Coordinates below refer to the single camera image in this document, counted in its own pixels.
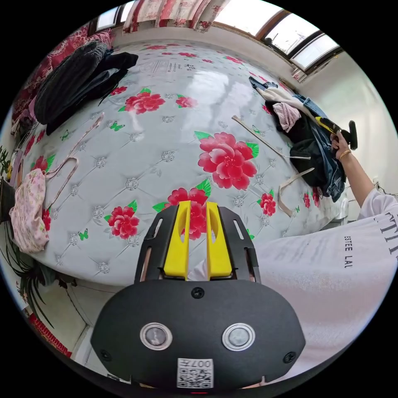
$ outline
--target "curtain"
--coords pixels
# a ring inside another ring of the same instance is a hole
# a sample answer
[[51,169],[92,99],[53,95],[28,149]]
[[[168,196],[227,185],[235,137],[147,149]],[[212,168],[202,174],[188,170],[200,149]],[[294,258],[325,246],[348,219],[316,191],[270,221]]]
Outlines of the curtain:
[[141,29],[183,27],[206,32],[230,0],[136,0],[123,32]]

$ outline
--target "bag strap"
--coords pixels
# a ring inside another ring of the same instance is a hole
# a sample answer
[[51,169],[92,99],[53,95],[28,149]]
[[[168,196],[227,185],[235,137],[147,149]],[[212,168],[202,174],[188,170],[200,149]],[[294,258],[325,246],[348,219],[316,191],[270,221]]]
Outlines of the bag strap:
[[75,146],[70,150],[68,156],[66,157],[66,159],[53,171],[48,172],[45,175],[45,178],[47,180],[50,180],[51,178],[53,178],[55,175],[58,174],[59,170],[65,165],[65,163],[70,160],[70,159],[74,159],[76,161],[75,166],[73,167],[73,169],[71,170],[71,172],[69,173],[69,175],[67,176],[66,180],[64,181],[64,183],[62,184],[62,187],[58,190],[57,194],[55,195],[54,199],[51,201],[51,203],[49,204],[49,206],[47,207],[47,210],[52,206],[52,204],[57,200],[58,196],[61,194],[62,190],[65,188],[65,185],[68,183],[68,181],[70,180],[70,178],[72,177],[73,173],[76,171],[78,165],[79,165],[79,159],[75,156],[71,156],[71,154],[73,153],[73,151],[76,149],[76,147],[81,143],[81,141],[83,140],[83,138],[92,130],[92,129],[96,129],[102,119],[104,118],[104,113],[102,112],[101,115],[99,116],[99,118],[94,122],[94,124],[82,135],[82,137],[80,138],[80,140],[75,144]]
[[262,137],[260,137],[258,134],[256,134],[250,127],[248,127],[245,123],[243,123],[242,120],[240,120],[236,115],[232,116],[232,119],[237,121],[240,125],[242,125],[249,133],[253,134],[254,137],[256,137],[257,139],[259,139],[262,143],[264,143],[266,146],[268,146],[269,148],[271,148],[276,154],[278,154],[279,156],[286,158],[286,159],[304,159],[304,160],[311,160],[311,157],[304,157],[304,156],[287,156],[284,155],[282,153],[280,153],[279,151],[277,151],[272,145],[270,145],[269,143],[267,143],[267,141],[265,141],[264,139],[262,139]]
[[290,177],[287,181],[285,181],[283,184],[279,185],[279,193],[278,193],[278,206],[281,210],[283,210],[289,217],[293,214],[293,211],[290,210],[283,202],[282,202],[282,192],[284,189],[291,184],[294,180],[297,178],[301,177],[304,174],[309,173],[310,171],[315,170],[315,167],[312,167],[311,169],[302,171],[301,173],[295,174],[293,177]]

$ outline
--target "white t-shirt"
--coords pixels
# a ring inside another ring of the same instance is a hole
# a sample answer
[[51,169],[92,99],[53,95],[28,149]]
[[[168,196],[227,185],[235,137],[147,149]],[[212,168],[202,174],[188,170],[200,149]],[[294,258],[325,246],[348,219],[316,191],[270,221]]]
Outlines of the white t-shirt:
[[[358,220],[256,246],[261,283],[294,308],[306,345],[283,377],[329,359],[366,327],[384,299],[398,264],[398,203],[371,191]],[[188,275],[207,280],[206,261]]]

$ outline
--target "pink floral bag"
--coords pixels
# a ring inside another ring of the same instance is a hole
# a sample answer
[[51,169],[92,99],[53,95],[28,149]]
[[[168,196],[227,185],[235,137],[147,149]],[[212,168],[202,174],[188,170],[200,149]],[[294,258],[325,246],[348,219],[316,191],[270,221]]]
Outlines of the pink floral bag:
[[104,114],[102,113],[72,148],[68,157],[54,171],[44,175],[41,169],[32,170],[26,175],[21,186],[16,190],[15,206],[10,210],[10,216],[14,238],[21,251],[25,253],[37,253],[44,250],[45,244],[49,241],[49,235],[42,219],[43,203],[46,196],[46,179],[54,177],[69,159],[76,161],[75,166],[62,187],[49,204],[48,208],[50,208],[78,167],[79,160],[74,156],[70,156],[71,153],[92,129],[99,126],[103,118]]

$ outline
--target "qr code label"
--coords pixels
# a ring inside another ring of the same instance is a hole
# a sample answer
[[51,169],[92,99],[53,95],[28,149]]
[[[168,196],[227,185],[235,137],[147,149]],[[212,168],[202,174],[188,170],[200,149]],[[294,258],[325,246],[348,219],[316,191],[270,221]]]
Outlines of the qr code label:
[[178,358],[177,387],[213,388],[213,360]]

